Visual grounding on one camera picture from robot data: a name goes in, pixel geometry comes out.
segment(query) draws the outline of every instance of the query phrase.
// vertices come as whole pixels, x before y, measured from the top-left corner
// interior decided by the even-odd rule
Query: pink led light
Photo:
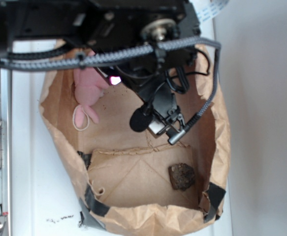
[[[119,76],[111,76],[109,77],[109,81],[111,85],[117,85],[119,84],[122,80],[120,79]]]

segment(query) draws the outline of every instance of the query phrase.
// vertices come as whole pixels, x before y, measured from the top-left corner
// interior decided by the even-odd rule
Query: brown paper bag
[[[65,57],[73,56],[71,52]],[[200,55],[186,71],[206,67]],[[176,95],[186,120],[212,89],[212,76],[193,75],[189,80],[190,91]],[[142,101],[122,84],[110,86],[93,106],[100,123],[91,123],[85,131],[72,125],[76,105],[73,71],[48,72],[40,112],[71,178],[85,224],[127,236],[179,236],[221,216],[230,130],[220,87],[203,117],[174,146],[167,143],[166,135],[156,139],[148,131],[131,130],[129,119]],[[170,184],[168,167],[177,163],[195,171],[196,182],[185,192],[173,190]]]

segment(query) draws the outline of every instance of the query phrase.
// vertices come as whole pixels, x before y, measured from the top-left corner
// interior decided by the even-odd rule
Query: stuffed animal
[[[94,54],[95,53],[91,51],[89,56],[93,56]],[[77,130],[82,131],[89,126],[89,117],[95,124],[99,123],[99,117],[91,106],[104,95],[104,89],[107,89],[109,85],[92,67],[74,69],[73,77],[75,83],[74,95],[79,103],[73,112],[73,125]],[[88,120],[88,124],[85,128],[81,129],[85,117]]]

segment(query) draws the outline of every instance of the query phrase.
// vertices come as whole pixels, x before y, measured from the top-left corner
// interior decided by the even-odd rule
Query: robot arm
[[[63,39],[50,52],[12,53],[15,40]],[[184,65],[200,52],[195,44],[216,48],[214,86],[202,109],[185,122],[173,92],[184,94],[189,82]],[[91,48],[93,57],[50,62],[17,62]],[[199,21],[188,0],[6,0],[0,1],[0,67],[44,71],[98,67],[104,76],[119,76],[144,102],[130,119],[136,132],[166,133],[175,144],[209,107],[217,87],[220,44],[200,37]],[[180,84],[169,70],[175,68]]]

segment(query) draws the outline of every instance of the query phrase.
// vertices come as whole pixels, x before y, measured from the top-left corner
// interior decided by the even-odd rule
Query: black foam windscreen
[[[135,132],[142,132],[149,127],[149,124],[153,120],[152,114],[145,115],[142,107],[135,110],[131,119],[130,119],[130,127]]]

